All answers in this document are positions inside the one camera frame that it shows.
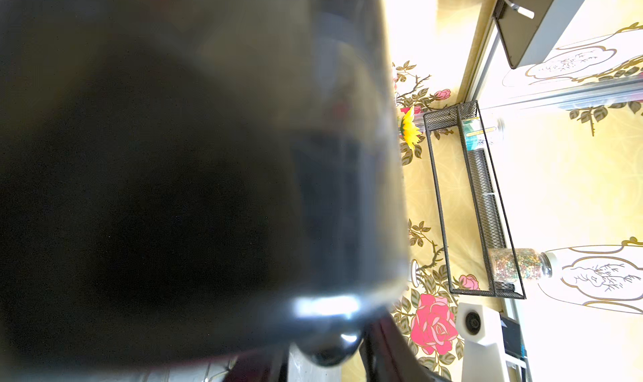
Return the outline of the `black drawer cabinet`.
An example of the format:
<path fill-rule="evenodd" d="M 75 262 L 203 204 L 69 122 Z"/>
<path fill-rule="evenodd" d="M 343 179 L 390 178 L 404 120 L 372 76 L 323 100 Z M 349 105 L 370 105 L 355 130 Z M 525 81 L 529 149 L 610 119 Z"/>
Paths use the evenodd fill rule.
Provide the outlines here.
<path fill-rule="evenodd" d="M 1 0 L 1 356 L 356 328 L 409 246 L 383 0 Z"/>

